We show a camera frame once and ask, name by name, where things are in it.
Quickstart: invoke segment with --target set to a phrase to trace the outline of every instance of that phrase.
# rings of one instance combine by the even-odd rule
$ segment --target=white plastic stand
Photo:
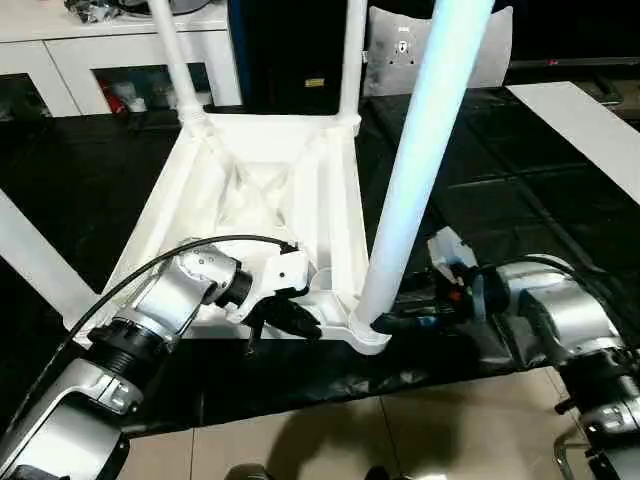
[[[373,332],[369,324],[390,308],[396,295],[492,0],[438,1],[361,301],[368,260],[354,135],[360,123],[366,0],[348,1],[340,111],[335,117],[205,114],[166,1],[150,0],[149,5],[184,128],[106,289],[185,238],[274,236],[297,242],[310,260],[310,292],[297,301],[321,322],[323,338],[347,341],[364,354],[380,352],[388,337]],[[93,292],[4,195],[0,234],[0,254],[63,315],[67,328],[74,325],[93,301]],[[249,270],[261,268],[278,253],[273,246],[249,242],[220,248]],[[84,333],[108,321],[131,289],[103,308]],[[87,343],[82,334],[78,340]],[[230,324],[222,310],[210,306],[201,309],[187,336],[248,334],[247,327]],[[265,337],[287,335],[267,328]]]

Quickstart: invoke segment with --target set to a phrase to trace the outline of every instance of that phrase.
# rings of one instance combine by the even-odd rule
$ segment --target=red object
[[[107,104],[109,105],[111,113],[124,113],[127,111],[127,106],[111,92],[111,89],[109,88],[107,82],[98,80],[98,84],[102,89],[104,98],[107,100]]]

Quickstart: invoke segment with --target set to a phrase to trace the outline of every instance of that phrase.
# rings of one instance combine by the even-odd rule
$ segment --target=white plastic part
[[[442,162],[493,0],[438,0],[355,316],[388,312]]]
[[[349,0],[340,86],[339,115],[343,117],[358,115],[366,22],[367,0]]]
[[[0,190],[0,255],[73,324],[96,294]]]
[[[384,342],[363,341],[349,324],[368,267],[353,124],[292,115],[207,115],[207,121],[215,125],[210,136],[181,132],[106,288],[188,237],[272,236],[297,242],[308,258],[310,292],[296,301],[320,321],[323,338],[380,352]],[[257,242],[217,247],[256,276],[280,253]],[[105,308],[95,323],[113,313]],[[186,334],[248,335],[215,305],[203,307]],[[264,337],[293,338],[270,327]]]
[[[240,323],[263,298],[273,297],[277,290],[293,289],[301,292],[307,288],[309,259],[304,252],[291,252],[268,257],[261,270],[253,276],[249,294],[239,308],[225,307],[226,320]]]
[[[171,83],[178,97],[178,116],[182,123],[204,120],[204,110],[196,96],[189,68],[180,51],[173,14],[167,0],[149,0],[149,9],[167,54]]]
[[[427,245],[431,265],[451,283],[456,282],[451,271],[452,265],[459,264],[467,268],[478,266],[473,249],[464,243],[451,227],[439,230],[433,238],[429,239]]]

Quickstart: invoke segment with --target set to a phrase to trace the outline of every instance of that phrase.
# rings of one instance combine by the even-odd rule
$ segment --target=black fabric
[[[367,242],[372,245],[407,97],[367,101],[356,139]],[[179,127],[172,114],[0,125],[6,191],[96,289],[113,268]],[[481,263],[549,253],[614,275],[613,298],[636,307],[640,209],[506,90],[470,91],[414,245],[408,272],[428,265],[426,238],[451,225]],[[6,423],[64,330],[3,265],[0,423]],[[636,339],[636,322],[618,325]],[[130,434],[177,430],[403,388],[526,370],[544,355],[522,319],[490,318],[392,339],[365,357],[341,342],[183,341],[163,367]]]

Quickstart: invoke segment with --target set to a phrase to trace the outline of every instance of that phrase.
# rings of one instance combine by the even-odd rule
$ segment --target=white pole
[[[167,67],[178,98],[178,117],[183,124],[192,120],[201,121],[205,113],[196,97],[191,74],[182,55],[168,0],[149,0],[148,3],[167,54]]]
[[[68,328],[98,300],[2,190],[0,255],[64,317]]]
[[[438,0],[355,316],[388,312],[451,136],[493,0]]]
[[[344,52],[342,54],[340,116],[348,117],[358,114],[366,22],[367,0],[349,0],[344,35]]]

